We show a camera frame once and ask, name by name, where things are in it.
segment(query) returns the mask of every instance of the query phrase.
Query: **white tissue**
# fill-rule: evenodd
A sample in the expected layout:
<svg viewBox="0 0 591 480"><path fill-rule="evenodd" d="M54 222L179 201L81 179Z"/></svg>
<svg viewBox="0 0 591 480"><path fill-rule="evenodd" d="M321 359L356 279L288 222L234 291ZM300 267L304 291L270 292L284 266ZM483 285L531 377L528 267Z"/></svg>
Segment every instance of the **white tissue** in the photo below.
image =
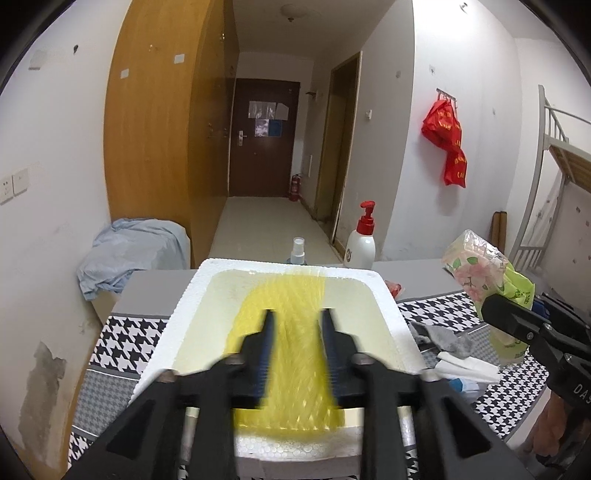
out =
<svg viewBox="0 0 591 480"><path fill-rule="evenodd" d="M445 360L435 365L435 370L444 378L466 378L479 383L497 384L501 382L500 374L491 374L469 368L458 367Z"/></svg>
<svg viewBox="0 0 591 480"><path fill-rule="evenodd" d="M481 372L485 375L497 375L499 373L499 367L496 365L485 362L473 356L468 358L458 358L449 352L440 352L437 356L441 360L445 360L447 363L455 365L460 368L467 368L468 370L474 370Z"/></svg>

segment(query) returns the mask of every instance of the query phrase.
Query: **wooden wardrobe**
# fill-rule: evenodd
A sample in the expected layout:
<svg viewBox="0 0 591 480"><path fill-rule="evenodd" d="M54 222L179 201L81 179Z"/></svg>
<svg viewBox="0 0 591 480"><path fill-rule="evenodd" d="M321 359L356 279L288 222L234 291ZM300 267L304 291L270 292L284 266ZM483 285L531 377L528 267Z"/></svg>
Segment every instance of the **wooden wardrobe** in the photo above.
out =
<svg viewBox="0 0 591 480"><path fill-rule="evenodd" d="M109 74L111 218L181 224L194 267L209 254L228 196L238 53L232 0L133 0Z"/></svg>

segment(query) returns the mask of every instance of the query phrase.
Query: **houndstooth pattern tablecloth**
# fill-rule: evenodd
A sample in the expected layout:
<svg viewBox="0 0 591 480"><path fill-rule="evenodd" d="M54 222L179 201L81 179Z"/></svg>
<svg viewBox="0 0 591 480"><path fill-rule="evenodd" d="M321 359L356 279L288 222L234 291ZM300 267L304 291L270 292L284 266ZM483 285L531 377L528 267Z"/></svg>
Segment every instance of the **houndstooth pattern tablecloth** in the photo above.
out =
<svg viewBox="0 0 591 480"><path fill-rule="evenodd" d="M463 291L398 304L407 321L451 328L470 335L474 356L498 364L498 357L488 342L488 326L480 321L470 298ZM168 318L111 316L93 351L80 390L72 431L68 464L78 460L93 441L127 406L147 362L158 344ZM437 361L437 351L425 351L427 366ZM499 385L491 385L473 406L475 411L501 438L506 439L539 398L547 371L531 356L522 364L502 370ZM410 479L418 479L416 450L406 453ZM179 471L179 478L187 478Z"/></svg>

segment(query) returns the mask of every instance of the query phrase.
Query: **fire extinguisher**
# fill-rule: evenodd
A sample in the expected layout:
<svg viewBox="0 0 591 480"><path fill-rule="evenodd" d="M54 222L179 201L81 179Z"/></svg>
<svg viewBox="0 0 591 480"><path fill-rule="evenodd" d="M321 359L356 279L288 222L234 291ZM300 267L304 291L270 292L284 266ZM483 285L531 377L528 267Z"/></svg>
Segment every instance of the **fire extinguisher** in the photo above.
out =
<svg viewBox="0 0 591 480"><path fill-rule="evenodd" d="M290 200L297 202L300 199L300 186L301 177L299 175L293 175L290 184Z"/></svg>

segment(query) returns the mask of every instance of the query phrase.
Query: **bunk bed ladder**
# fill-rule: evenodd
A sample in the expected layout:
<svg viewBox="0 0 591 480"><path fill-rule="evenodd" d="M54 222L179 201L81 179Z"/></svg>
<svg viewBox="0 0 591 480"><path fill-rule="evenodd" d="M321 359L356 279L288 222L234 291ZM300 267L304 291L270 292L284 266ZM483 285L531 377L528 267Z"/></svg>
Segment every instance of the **bunk bed ladder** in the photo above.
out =
<svg viewBox="0 0 591 480"><path fill-rule="evenodd" d="M535 197L538 193L538 188L540 186L540 176L542 173L544 151L549 148L549 145L546 141L547 136L563 141L565 143L569 143L569 138L565 135L562 125L556 117L556 112L562 113L562 111L552 108L552 106L548 102L548 99L546 98L545 90L542 85L538 85L538 92L540 97L540 129L538 132L538 152L535 160L534 177L531 182L530 196L527 199L525 214L523 216L523 220L521 221L521 225L519 226L517 238L515 239L515 243L513 245L513 248L511 249L511 253L509 254L509 260L513 263L513 266L517 271L533 270L540 264L540 262L544 258L544 254L548 248L550 238L552 237L552 233L556 226L558 212L560 211L560 205L562 203L564 185L566 184L566 178L564 175L562 175L560 192L558 194L558 201L556 203L556 208L552 215L552 220L550 222L550 230L548 232L548 236L546 237L544 246L529 247L526 245L522 245L525 232L527 230L527 226L529 225L531 219L532 211L534 210Z"/></svg>

